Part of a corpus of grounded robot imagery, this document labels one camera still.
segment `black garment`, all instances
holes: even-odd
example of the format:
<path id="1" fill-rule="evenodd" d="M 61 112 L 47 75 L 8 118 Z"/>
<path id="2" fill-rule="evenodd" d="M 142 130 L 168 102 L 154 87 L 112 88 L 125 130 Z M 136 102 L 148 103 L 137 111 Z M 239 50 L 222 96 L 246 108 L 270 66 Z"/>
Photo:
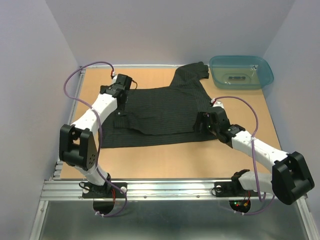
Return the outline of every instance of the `black garment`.
<path id="1" fill-rule="evenodd" d="M 102 148 L 142 147 L 216 139 L 193 130 L 211 98 L 200 83 L 209 78 L 203 62 L 177 68 L 170 86 L 129 91 L 124 111 L 102 124 Z"/>

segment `plastic bin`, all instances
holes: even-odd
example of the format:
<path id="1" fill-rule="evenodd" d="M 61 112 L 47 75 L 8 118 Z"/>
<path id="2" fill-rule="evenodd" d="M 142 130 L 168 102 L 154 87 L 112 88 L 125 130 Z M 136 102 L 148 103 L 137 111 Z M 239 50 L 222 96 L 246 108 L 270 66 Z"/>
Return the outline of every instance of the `plastic bin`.
<path id="1" fill-rule="evenodd" d="M 261 89 L 274 81 L 269 64 L 258 56 L 215 56 L 210 69 L 220 89 Z"/>

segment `tan work surface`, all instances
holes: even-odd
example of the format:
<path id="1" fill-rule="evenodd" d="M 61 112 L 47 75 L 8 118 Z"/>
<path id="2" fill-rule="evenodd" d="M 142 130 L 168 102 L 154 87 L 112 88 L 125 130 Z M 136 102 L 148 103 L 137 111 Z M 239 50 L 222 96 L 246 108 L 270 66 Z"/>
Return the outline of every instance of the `tan work surface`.
<path id="1" fill-rule="evenodd" d="M 118 74 L 125 74 L 138 82 L 139 89 L 169 86 L 175 68 L 121 68 Z M 96 100 L 101 85 L 109 85 L 110 69 L 89 68 L 85 72 L 79 97 L 90 104 Z M 259 119 L 256 137 L 280 149 L 273 122 L 262 90 L 224 90 L 214 85 L 212 77 L 201 83 L 211 98 L 237 96 L 248 101 Z M 249 132 L 256 127 L 255 117 L 243 102 L 236 99 L 222 99 L 231 124 L 239 124 Z M 80 118 L 87 107 L 78 103 L 74 121 Z M 99 157 L 101 167 L 116 179 L 157 178 L 230 178 L 242 169 L 253 170 L 252 159 L 218 140 L 187 142 L 144 147 L 102 148 Z M 258 170 L 267 173 L 258 163 Z M 63 164 L 61 179 L 82 179 L 73 167 Z"/>

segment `purple cable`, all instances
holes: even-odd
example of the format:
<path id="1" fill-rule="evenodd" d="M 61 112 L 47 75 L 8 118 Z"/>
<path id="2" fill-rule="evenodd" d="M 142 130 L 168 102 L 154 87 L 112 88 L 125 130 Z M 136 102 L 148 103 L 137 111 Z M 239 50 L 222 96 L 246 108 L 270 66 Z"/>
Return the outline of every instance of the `purple cable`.
<path id="1" fill-rule="evenodd" d="M 258 197 L 259 197 L 259 201 L 263 202 L 266 199 L 266 193 L 263 194 L 263 198 L 261 197 L 261 193 L 260 193 L 260 185 L 259 185 L 259 178 L 258 178 L 258 170 L 257 170 L 257 161 L 256 161 L 256 155 L 255 155 L 255 135 L 258 131 L 259 128 L 259 121 L 258 121 L 258 116 L 256 111 L 254 110 L 254 108 L 244 99 L 237 97 L 237 96 L 219 96 L 214 98 L 214 102 L 213 104 L 219 100 L 219 99 L 238 99 L 240 101 L 242 101 L 243 103 L 245 103 L 253 112 L 254 117 L 255 117 L 255 129 L 251 135 L 251 149 L 252 149 L 252 161 L 253 161 L 253 169 L 254 169 L 254 176 L 255 176 L 255 184 L 256 184 L 256 190 L 258 192 Z"/>
<path id="2" fill-rule="evenodd" d="M 70 76 L 65 80 L 64 84 L 63 84 L 63 91 L 64 91 L 64 94 L 70 98 L 70 99 L 73 99 L 73 100 L 76 100 L 80 103 L 83 103 L 84 105 L 86 105 L 88 108 L 90 108 L 93 113 L 95 114 L 96 116 L 96 120 L 97 120 L 97 123 L 98 123 L 98 138 L 99 138 L 99 146 L 98 146 L 98 150 L 97 150 L 97 161 L 95 162 L 95 167 L 96 167 L 96 170 L 98 172 L 98 174 L 100 175 L 100 177 L 109 185 L 111 185 L 113 188 L 117 189 L 120 193 L 122 193 L 125 197 L 125 202 L 124 202 L 124 205 L 122 206 L 122 208 L 113 213 L 113 214 L 109 214 L 109 215 L 103 215 L 99 212 L 96 212 L 96 214 L 98 214 L 99 216 L 102 216 L 102 217 L 113 217 L 113 216 L 116 216 L 118 215 L 120 212 L 122 212 L 122 210 L 126 207 L 127 205 L 127 194 L 122 191 L 119 187 L 117 187 L 116 185 L 114 185 L 111 181 L 107 180 L 106 177 L 103 176 L 103 174 L 100 172 L 99 168 L 98 168 L 98 159 L 99 159 L 99 155 L 100 155 L 100 150 L 101 150 L 101 145 L 102 145 L 102 124 L 101 124 L 101 120 L 100 120 L 100 117 L 99 117 L 99 114 L 97 113 L 96 110 L 93 109 L 93 107 L 86 101 L 80 99 L 80 98 L 77 98 L 77 97 L 73 97 L 73 96 L 70 96 L 69 93 L 67 92 L 67 83 L 69 82 L 69 80 L 73 77 L 73 75 L 75 75 L 77 72 L 81 71 L 82 69 L 85 69 L 86 67 L 89 67 L 89 66 L 92 66 L 94 64 L 106 64 L 106 65 L 109 65 L 111 68 L 112 68 L 112 71 L 111 71 L 111 75 L 113 74 L 113 72 L 115 71 L 115 68 L 114 66 L 112 66 L 112 64 L 110 64 L 109 62 L 106 62 L 106 61 L 95 61 L 95 62 L 92 62 L 92 63 L 89 63 L 87 65 L 84 65 L 82 67 L 80 67 L 79 69 L 75 70 L 73 73 L 70 74 Z"/>

